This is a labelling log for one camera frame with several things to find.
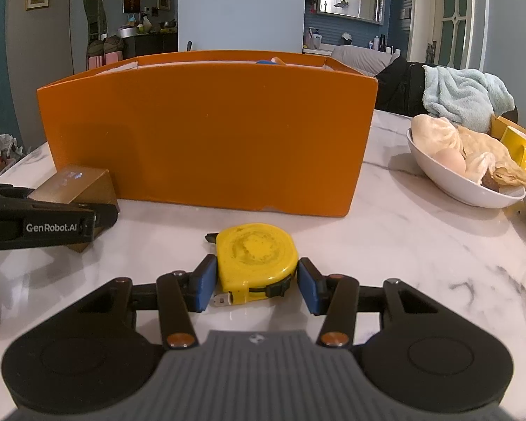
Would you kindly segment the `rooster plush toy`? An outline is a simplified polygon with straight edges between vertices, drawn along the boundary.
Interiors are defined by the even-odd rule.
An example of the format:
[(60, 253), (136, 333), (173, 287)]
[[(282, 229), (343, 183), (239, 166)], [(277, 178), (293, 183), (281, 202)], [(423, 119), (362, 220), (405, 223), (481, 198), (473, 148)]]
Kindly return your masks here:
[(256, 61), (256, 64), (258, 65), (279, 65), (279, 66), (285, 66), (287, 63), (280, 59), (279, 57), (273, 57), (271, 59), (265, 59), (265, 60), (258, 60)]

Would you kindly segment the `black jacket on chair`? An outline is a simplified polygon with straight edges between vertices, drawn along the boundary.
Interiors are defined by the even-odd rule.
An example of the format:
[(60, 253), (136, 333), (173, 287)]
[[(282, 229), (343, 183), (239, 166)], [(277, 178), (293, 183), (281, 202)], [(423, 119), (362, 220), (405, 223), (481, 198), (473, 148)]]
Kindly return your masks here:
[(425, 64), (398, 57), (375, 78), (378, 82), (375, 108), (414, 117), (426, 114), (423, 104)]

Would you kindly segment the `green panelled door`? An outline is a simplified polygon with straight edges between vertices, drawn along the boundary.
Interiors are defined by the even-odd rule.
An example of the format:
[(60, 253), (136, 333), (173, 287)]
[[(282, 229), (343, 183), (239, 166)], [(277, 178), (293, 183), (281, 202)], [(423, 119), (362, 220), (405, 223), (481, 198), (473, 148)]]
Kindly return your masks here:
[(435, 0), (433, 43), (434, 63), (462, 69), (471, 51), (474, 0)]

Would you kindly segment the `grey padded jacket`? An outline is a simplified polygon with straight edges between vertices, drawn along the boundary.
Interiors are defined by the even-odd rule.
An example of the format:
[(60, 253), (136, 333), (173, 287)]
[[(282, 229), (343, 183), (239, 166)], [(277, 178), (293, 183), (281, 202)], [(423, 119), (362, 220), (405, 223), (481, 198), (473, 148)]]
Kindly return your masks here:
[(389, 54), (351, 45), (337, 46), (331, 53), (331, 58), (367, 76), (376, 76), (398, 57), (398, 53)]

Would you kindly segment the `light blue fluffy towel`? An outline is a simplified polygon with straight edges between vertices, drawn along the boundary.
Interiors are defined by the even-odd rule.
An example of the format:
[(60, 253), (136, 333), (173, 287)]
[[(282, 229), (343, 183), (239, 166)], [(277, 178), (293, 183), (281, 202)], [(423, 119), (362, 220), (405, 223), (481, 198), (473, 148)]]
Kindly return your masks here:
[(457, 126), (488, 133), (491, 116), (516, 108), (513, 96), (496, 75), (478, 69), (423, 65), (423, 107), (432, 116), (444, 117)]

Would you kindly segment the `white bowl of buns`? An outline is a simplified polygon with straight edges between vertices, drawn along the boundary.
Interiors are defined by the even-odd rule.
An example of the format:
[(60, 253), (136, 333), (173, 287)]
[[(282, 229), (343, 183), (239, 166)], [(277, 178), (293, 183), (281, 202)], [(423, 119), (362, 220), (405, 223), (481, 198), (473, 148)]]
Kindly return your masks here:
[(419, 114), (407, 131), (411, 154), (438, 188), (466, 205), (502, 209), (526, 195), (526, 171), (501, 142)]

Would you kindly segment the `small gold cardboard box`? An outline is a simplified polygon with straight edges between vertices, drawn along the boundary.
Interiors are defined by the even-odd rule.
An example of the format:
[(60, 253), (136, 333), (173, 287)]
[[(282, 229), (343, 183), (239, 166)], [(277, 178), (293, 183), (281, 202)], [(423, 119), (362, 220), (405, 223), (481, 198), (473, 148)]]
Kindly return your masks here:
[(28, 198), (35, 209), (23, 223), (23, 236), (78, 253), (113, 227), (120, 213), (110, 172), (100, 168), (67, 165)]

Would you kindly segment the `black shoe cabinet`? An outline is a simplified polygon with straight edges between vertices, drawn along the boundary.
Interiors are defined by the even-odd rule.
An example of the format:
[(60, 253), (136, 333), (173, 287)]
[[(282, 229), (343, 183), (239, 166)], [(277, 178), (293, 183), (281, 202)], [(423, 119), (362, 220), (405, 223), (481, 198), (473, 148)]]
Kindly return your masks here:
[(123, 39), (123, 58), (177, 52), (177, 33), (140, 34)]

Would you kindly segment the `yellow tape measure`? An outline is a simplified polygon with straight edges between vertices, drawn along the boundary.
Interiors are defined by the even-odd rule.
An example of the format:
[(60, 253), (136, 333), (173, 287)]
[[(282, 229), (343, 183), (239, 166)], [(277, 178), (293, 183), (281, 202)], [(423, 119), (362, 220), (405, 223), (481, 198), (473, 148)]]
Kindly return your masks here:
[(218, 293), (213, 305), (240, 305), (286, 294), (295, 277), (298, 253), (286, 231), (266, 223), (247, 223), (209, 233), (215, 245)]

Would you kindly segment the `large orange cardboard box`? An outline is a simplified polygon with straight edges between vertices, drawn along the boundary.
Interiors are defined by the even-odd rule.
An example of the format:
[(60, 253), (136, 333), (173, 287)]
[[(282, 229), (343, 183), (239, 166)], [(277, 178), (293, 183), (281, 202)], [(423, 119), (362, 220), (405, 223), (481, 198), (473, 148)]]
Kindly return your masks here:
[[(258, 65), (279, 57), (287, 64)], [(110, 172), (124, 200), (348, 214), (378, 83), (325, 56), (140, 56), (39, 88), (57, 168)]]

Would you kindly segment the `yellow mug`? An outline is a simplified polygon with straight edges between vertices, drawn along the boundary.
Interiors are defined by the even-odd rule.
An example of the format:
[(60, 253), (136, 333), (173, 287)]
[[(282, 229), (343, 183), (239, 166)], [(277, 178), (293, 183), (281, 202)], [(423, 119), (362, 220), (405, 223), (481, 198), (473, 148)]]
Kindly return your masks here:
[(501, 143), (507, 148), (510, 158), (526, 172), (526, 133), (508, 126), (502, 135)]

